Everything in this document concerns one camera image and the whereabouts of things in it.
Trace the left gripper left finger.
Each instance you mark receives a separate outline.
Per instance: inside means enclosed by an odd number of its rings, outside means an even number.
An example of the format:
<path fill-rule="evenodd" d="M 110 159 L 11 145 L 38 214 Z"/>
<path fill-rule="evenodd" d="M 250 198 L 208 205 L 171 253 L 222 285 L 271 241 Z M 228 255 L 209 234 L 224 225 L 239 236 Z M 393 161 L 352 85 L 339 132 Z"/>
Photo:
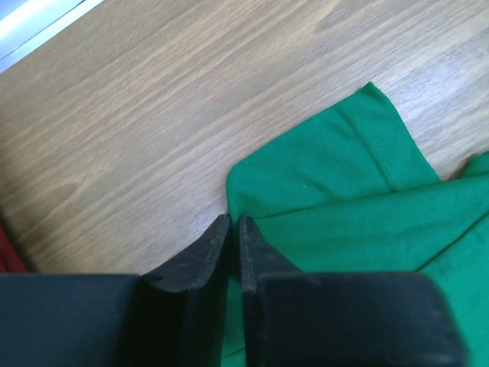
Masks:
<path fill-rule="evenodd" d="M 129 366 L 221 364 L 231 246 L 231 220 L 220 215 L 142 276 L 124 347 Z"/>

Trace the green t shirt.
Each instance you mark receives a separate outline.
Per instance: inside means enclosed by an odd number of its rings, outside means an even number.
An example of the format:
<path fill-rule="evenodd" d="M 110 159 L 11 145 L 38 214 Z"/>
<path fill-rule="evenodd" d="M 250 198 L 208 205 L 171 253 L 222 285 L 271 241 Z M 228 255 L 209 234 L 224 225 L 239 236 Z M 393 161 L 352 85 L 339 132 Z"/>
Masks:
<path fill-rule="evenodd" d="M 488 364 L 488 156 L 443 181 L 372 83 L 268 142 L 226 180 L 232 221 L 304 271 L 420 271 Z"/>

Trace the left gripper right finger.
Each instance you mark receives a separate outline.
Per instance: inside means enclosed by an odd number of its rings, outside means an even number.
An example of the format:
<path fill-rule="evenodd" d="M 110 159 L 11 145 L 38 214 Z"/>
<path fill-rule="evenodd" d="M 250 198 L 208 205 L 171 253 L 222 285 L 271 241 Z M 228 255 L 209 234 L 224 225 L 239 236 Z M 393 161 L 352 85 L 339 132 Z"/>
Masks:
<path fill-rule="evenodd" d="M 463 366 L 466 347 L 442 292 L 405 271 L 301 271 L 238 222 L 249 366 Z"/>

